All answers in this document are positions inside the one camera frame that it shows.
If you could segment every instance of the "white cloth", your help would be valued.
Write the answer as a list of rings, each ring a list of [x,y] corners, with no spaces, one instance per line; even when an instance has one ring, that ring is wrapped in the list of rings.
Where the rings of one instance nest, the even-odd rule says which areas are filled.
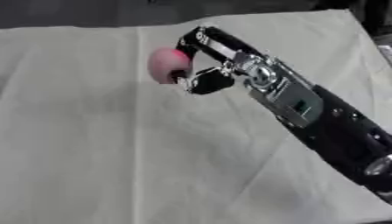
[[[122,29],[0,31],[0,223],[304,224],[392,219],[240,88],[159,86],[148,54],[210,21],[392,132],[392,70],[347,11]],[[212,65],[199,57],[196,68]]]

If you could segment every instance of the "pink ball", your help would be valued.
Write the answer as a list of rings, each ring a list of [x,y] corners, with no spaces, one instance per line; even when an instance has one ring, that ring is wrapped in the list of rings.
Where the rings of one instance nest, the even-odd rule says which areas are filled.
[[[151,77],[160,84],[173,84],[171,72],[184,70],[190,73],[192,64],[181,51],[171,48],[160,48],[154,51],[148,61]]]

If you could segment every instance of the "black robotic arm segment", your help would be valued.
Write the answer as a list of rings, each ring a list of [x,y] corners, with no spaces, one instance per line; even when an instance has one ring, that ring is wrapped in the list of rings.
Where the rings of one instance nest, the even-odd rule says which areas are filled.
[[[221,63],[172,77],[187,91],[205,95],[240,82],[330,166],[392,204],[392,137],[360,111],[216,27],[197,27],[179,40],[177,49],[191,60],[202,51]]]

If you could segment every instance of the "silver metal part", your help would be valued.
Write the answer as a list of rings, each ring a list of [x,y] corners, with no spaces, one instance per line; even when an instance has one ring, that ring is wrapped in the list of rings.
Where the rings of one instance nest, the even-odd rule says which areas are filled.
[[[386,173],[392,174],[391,172],[392,172],[392,154],[377,159],[365,170],[365,174],[368,176],[378,176]]]
[[[237,72],[248,76],[244,85],[250,96],[282,121],[304,128],[321,115],[323,101],[312,84],[279,59],[238,52],[234,64]]]

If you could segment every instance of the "gray floor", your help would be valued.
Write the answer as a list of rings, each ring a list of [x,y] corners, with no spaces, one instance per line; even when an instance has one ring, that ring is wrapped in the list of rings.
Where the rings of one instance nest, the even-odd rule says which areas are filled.
[[[0,28],[176,24],[222,14],[308,11],[312,0],[2,0]]]

